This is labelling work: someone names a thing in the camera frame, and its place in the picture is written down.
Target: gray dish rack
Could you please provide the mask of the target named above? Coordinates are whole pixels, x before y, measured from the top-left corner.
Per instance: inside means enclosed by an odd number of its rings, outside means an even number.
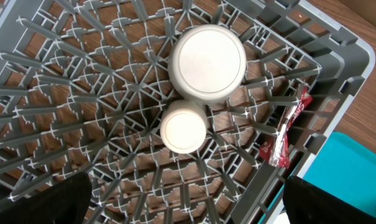
[[[54,15],[53,7],[61,13]],[[114,18],[104,21],[110,11],[103,10],[110,8]],[[153,35],[152,21],[159,19],[160,34]],[[132,38],[128,28],[136,24],[144,34]],[[207,106],[206,144],[184,157],[165,149],[158,133],[162,111],[178,98],[165,87],[166,48],[200,24],[229,28],[255,57],[248,58],[239,88],[247,99],[236,103],[238,95],[224,108]],[[88,47],[87,36],[95,34],[96,47]],[[43,41],[30,57],[25,50],[34,35]],[[118,67],[117,52],[127,58]],[[1,202],[87,172],[93,193],[85,223],[272,223],[283,208],[284,180],[304,176],[374,63],[369,44],[304,0],[1,1],[0,184],[11,191]],[[141,74],[141,68],[147,71]],[[18,83],[7,82],[17,75]],[[291,167],[275,168],[258,150],[277,135],[281,108],[296,103],[288,95],[297,82],[307,84],[314,101],[289,130]],[[61,103],[53,90],[59,86],[69,91]],[[257,99],[255,90],[266,99]],[[35,94],[45,103],[37,103]],[[87,104],[96,107],[90,118]],[[75,120],[66,122],[63,109]],[[40,116],[50,119],[47,129]],[[228,118],[229,129],[217,129],[220,116]],[[90,134],[93,124],[97,136]],[[67,139],[72,132],[79,133],[74,144]],[[47,135],[58,148],[48,148]],[[83,162],[75,161],[75,151]],[[150,166],[143,168],[145,159]],[[239,180],[239,169],[248,167]],[[176,179],[167,182],[172,174]]]

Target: red and silver wrapper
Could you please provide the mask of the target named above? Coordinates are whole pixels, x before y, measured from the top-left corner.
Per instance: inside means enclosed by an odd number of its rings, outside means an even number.
[[[269,138],[260,147],[260,157],[268,161],[272,166],[288,168],[290,165],[290,160],[288,158],[287,131],[298,115],[313,100],[307,91],[308,90],[304,84],[298,85],[295,96],[300,99],[300,102],[296,106],[285,108],[277,127],[278,136],[276,138]]]

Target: black object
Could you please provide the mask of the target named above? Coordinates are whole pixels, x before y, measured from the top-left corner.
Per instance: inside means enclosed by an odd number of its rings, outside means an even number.
[[[291,224],[376,224],[376,218],[296,176],[286,180],[283,202]]]
[[[91,199],[88,174],[78,173],[0,213],[1,224],[81,224]]]

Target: white cylindrical container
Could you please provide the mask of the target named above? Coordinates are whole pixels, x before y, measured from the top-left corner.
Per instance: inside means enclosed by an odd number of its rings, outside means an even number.
[[[214,103],[240,84],[247,66],[244,47],[230,30],[217,25],[195,27],[174,45],[168,73],[187,100]]]
[[[160,135],[171,151],[187,154],[203,144],[207,128],[206,113],[199,105],[188,100],[177,100],[163,114]]]

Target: blue tray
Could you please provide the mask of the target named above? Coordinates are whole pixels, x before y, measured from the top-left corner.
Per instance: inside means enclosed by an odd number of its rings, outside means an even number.
[[[376,217],[376,154],[345,134],[332,133],[304,179]]]

